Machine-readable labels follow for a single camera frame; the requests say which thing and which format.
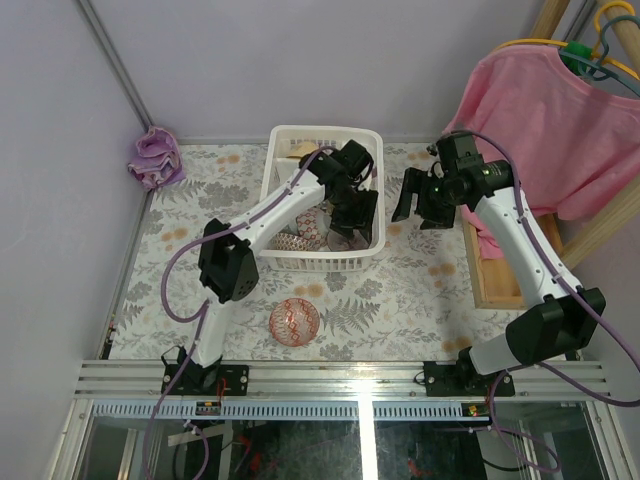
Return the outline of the purple glass bowl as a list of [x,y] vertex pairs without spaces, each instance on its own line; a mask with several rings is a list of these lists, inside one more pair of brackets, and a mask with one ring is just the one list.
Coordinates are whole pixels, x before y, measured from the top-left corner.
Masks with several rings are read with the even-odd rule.
[[326,242],[329,250],[333,252],[366,250],[370,246],[370,242],[367,241],[358,230],[353,232],[351,238],[347,238],[338,232],[330,230]]

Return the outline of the red patterned ceramic bowl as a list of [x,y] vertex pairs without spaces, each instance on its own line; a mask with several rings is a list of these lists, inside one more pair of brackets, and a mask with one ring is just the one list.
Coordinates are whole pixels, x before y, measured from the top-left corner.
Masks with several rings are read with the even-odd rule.
[[313,247],[321,248],[326,240],[324,212],[319,208],[311,208],[296,218],[298,235],[307,240]]

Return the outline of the tan patterned ceramic bowl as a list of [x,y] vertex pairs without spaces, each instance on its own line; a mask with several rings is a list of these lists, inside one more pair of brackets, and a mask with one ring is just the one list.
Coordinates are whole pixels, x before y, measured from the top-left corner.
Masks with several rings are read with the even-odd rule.
[[280,232],[270,241],[269,248],[277,251],[314,252],[318,250],[315,242],[301,236]]

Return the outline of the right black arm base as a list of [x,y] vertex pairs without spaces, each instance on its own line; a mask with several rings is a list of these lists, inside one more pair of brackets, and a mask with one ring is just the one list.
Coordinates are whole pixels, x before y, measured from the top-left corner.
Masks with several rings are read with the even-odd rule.
[[521,367],[512,354],[490,353],[480,347],[461,350],[455,361],[424,361],[413,382],[428,397],[513,397],[511,373]]

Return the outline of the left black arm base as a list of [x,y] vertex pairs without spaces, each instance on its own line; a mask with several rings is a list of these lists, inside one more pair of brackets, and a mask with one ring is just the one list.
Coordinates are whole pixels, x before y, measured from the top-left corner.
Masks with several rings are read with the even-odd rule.
[[248,365],[223,364],[221,360],[202,367],[189,359],[180,376],[177,375],[187,360],[184,347],[172,347],[161,356],[164,366],[162,392],[182,396],[246,396],[249,385]]

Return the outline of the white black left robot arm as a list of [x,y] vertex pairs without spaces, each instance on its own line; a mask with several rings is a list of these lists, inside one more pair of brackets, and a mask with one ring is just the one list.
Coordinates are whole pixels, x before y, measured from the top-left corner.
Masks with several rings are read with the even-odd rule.
[[211,293],[202,325],[196,328],[192,362],[184,382],[197,394],[212,392],[219,381],[213,365],[224,351],[233,309],[227,304],[247,297],[259,282],[256,256],[271,247],[277,234],[308,210],[330,205],[328,248],[343,244],[348,251],[369,247],[376,216],[383,212],[380,187],[363,183],[381,174],[367,148],[349,140],[343,146],[322,146],[298,160],[289,179],[243,215],[229,223],[213,219],[206,224],[200,246],[200,283]]

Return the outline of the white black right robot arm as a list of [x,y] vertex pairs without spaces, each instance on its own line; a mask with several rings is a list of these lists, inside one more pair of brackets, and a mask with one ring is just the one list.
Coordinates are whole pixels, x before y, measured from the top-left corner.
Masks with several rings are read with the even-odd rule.
[[492,374],[531,366],[588,345],[606,305],[565,267],[529,209],[517,169],[507,158],[487,162],[474,134],[455,131],[436,143],[441,174],[404,173],[395,222],[420,216],[422,229],[448,229],[461,206],[497,241],[517,280],[526,310],[503,334],[461,352],[456,382],[467,394],[488,387]]

